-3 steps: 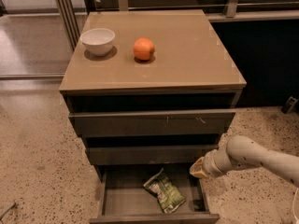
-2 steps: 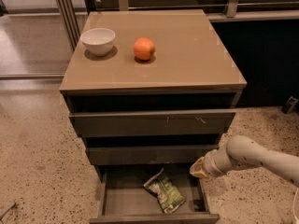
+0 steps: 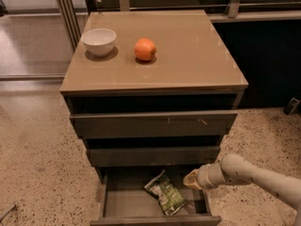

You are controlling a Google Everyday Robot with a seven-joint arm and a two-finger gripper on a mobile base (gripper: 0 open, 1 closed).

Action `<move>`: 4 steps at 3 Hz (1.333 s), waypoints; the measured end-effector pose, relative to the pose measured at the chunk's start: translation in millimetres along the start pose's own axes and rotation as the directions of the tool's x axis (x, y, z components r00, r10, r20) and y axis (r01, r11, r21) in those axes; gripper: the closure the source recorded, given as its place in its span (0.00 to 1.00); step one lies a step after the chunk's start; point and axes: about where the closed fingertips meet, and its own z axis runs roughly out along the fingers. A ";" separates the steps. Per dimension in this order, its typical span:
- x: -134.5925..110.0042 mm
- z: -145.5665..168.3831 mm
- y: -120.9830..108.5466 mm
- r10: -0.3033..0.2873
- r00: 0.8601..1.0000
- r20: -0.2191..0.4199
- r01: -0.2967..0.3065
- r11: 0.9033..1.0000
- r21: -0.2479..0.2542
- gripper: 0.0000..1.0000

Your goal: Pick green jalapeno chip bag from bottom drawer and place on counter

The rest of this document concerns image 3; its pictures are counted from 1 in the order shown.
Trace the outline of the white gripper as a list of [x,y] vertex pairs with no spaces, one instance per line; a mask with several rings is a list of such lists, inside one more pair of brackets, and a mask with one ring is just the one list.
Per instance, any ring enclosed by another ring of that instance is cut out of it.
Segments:
[[183,178],[183,184],[195,190],[214,189],[225,183],[225,177],[218,164],[207,164],[194,169]]

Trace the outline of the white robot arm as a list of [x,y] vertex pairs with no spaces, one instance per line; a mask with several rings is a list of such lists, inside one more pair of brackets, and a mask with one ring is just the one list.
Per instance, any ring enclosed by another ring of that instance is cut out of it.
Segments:
[[183,184],[195,190],[256,185],[291,206],[296,211],[293,226],[301,226],[301,180],[257,167],[241,155],[229,153],[218,163],[194,169],[184,177]]

